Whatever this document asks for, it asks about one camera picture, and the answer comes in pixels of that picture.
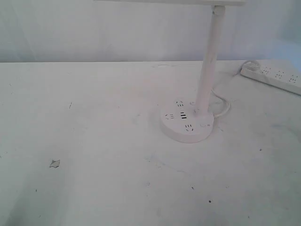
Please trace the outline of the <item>white desk lamp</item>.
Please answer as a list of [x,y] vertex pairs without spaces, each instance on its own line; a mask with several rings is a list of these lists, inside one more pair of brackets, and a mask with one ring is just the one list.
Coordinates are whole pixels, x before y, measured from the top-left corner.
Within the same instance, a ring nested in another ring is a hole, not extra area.
[[185,98],[176,98],[161,109],[160,126],[169,138],[182,143],[197,143],[210,136],[216,116],[209,110],[210,94],[213,92],[213,81],[222,26],[226,9],[242,7],[244,0],[134,0],[133,4],[169,4],[189,5],[193,8],[205,6],[210,8],[210,25],[205,30],[206,48],[200,70],[200,79],[195,102]]

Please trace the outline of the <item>small torn paper scrap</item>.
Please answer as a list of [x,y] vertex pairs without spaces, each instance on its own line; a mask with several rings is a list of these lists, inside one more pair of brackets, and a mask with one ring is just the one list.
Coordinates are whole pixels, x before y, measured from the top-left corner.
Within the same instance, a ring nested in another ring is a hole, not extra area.
[[54,168],[54,169],[58,168],[59,166],[60,166],[60,160],[52,160],[49,165],[50,168]]

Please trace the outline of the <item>white power strip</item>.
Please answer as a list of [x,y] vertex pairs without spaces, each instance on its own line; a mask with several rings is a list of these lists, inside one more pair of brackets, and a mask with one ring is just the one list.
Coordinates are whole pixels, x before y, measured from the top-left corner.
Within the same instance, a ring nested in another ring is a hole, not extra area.
[[301,94],[301,72],[286,60],[252,60],[242,64],[240,74],[246,78]]

